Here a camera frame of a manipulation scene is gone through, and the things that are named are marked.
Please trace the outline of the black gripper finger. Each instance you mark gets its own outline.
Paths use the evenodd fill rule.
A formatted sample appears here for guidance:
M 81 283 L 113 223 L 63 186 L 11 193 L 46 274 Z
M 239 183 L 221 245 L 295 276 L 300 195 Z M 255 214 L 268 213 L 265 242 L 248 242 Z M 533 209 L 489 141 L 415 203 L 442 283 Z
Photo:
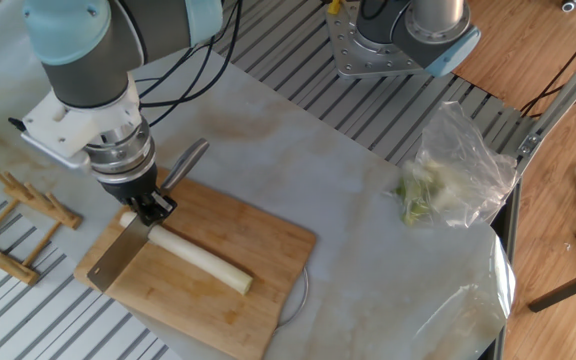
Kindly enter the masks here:
M 167 217 L 159 212 L 159 208 L 152 196 L 132 197 L 129 199 L 129 206 L 146 226 L 150 226 Z
M 152 197 L 163 216 L 169 216 L 177 207 L 177 203 L 172 198 L 162 195 L 158 191 L 154 191 Z

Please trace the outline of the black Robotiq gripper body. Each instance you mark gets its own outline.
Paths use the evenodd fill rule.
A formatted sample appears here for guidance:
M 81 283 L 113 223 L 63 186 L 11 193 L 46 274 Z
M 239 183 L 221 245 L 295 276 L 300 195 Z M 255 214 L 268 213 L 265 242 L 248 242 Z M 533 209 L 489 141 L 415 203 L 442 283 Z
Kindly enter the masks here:
M 157 190 L 157 168 L 151 167 L 134 180 L 119 184 L 101 183 L 101 186 L 118 201 L 129 206 L 149 206 L 155 203 L 152 195 Z

